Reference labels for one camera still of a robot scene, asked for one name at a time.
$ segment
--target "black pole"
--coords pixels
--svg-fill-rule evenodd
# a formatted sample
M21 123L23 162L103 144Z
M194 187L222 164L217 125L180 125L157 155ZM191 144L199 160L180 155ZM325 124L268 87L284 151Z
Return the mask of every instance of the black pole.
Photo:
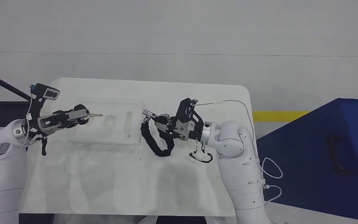
M25 100L27 101L30 101L31 100L31 97L29 95L27 95L26 93L18 90L17 88L11 86L9 83L3 81L3 80L0 80L0 86L4 87L5 89L13 92L14 94L18 95L18 96L21 96L22 98L24 98Z

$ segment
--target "pin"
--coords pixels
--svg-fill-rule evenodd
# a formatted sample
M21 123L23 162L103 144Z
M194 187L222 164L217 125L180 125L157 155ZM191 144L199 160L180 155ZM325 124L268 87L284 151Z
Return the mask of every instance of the pin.
M93 118L94 116L103 116L103 114L89 114L90 118Z

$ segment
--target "white foam block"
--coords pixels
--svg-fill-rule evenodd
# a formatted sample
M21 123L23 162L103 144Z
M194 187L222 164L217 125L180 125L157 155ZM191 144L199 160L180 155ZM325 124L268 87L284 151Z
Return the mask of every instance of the white foam block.
M91 144L140 145L143 102L125 99L81 100L90 113L103 114L90 118L85 125L68 131L68 141Z

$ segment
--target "yellow stripe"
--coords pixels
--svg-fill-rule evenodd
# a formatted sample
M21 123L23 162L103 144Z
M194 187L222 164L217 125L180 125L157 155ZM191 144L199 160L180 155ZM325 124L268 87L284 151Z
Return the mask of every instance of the yellow stripe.
M254 111L254 122L292 122L310 111Z

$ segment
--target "handle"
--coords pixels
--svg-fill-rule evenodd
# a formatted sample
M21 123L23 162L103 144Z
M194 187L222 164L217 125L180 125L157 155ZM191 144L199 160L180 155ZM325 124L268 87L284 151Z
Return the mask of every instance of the handle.
M337 152L336 152L336 148L335 148L335 143L341 142L342 141L342 137L335 135L335 136L328 136L327 137L327 147L328 147L328 152L329 155L331 157L331 162L333 165L334 170L342 176L347 176L347 175L351 175L352 172L344 167L342 167L338 161L337 158Z

